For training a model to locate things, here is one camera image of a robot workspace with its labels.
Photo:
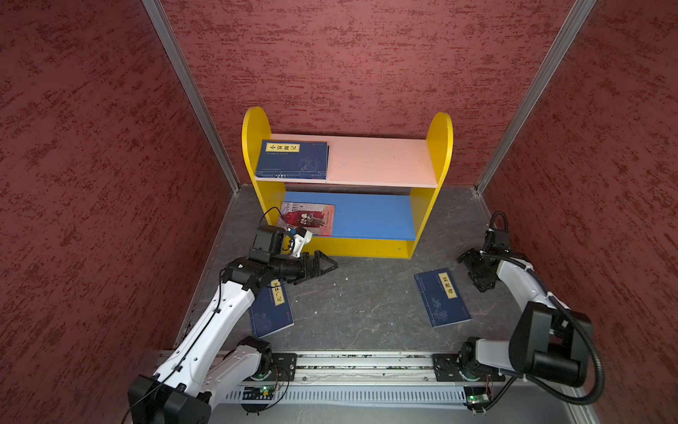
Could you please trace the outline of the red Hamlet picture book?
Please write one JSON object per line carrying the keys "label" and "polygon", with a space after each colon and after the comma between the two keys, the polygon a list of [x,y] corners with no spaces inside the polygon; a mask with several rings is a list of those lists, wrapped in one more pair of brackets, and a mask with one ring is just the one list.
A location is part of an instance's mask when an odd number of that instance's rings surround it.
{"label": "red Hamlet picture book", "polygon": [[280,208],[278,225],[288,229],[304,227],[315,236],[331,237],[334,218],[334,205],[286,201]]}

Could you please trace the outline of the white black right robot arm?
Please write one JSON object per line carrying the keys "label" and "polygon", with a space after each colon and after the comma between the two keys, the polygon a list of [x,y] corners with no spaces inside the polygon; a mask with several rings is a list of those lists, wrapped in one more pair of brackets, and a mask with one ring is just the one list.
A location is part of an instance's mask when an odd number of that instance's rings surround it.
{"label": "white black right robot arm", "polygon": [[509,340],[471,337],[462,346],[461,376],[476,381],[507,371],[550,383],[580,387],[587,376],[591,351],[579,331],[551,300],[527,258],[510,249],[507,231],[488,229],[481,249],[470,249],[457,261],[466,266],[479,292],[502,283],[522,314]]}

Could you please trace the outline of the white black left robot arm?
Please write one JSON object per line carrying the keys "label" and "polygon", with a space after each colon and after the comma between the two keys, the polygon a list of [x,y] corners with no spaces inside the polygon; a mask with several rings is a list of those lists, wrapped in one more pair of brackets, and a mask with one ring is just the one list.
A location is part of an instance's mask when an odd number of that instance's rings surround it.
{"label": "white black left robot arm", "polygon": [[305,252],[312,239],[304,227],[260,226],[249,254],[220,271],[213,299],[184,341],[152,376],[133,381],[122,421],[207,423],[240,383],[268,376],[272,349],[256,337],[242,340],[219,366],[213,363],[240,318],[265,291],[322,276],[325,261],[337,269],[337,262],[320,250]]}

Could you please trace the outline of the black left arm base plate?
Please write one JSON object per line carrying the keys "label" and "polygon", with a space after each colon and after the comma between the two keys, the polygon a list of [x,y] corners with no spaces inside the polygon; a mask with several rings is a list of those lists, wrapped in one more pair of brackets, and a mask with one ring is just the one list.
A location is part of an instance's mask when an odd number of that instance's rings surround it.
{"label": "black left arm base plate", "polygon": [[295,378],[297,362],[296,353],[265,353],[261,357],[258,374],[252,379],[265,382],[291,382]]}

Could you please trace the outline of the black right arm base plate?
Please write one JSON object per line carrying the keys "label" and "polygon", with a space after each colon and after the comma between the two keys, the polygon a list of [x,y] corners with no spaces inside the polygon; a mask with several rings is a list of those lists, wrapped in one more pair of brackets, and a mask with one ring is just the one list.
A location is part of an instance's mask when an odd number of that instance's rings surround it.
{"label": "black right arm base plate", "polygon": [[433,370],[438,383],[464,382],[483,383],[505,382],[506,376],[501,375],[498,369],[485,365],[462,365],[459,353],[434,353]]}

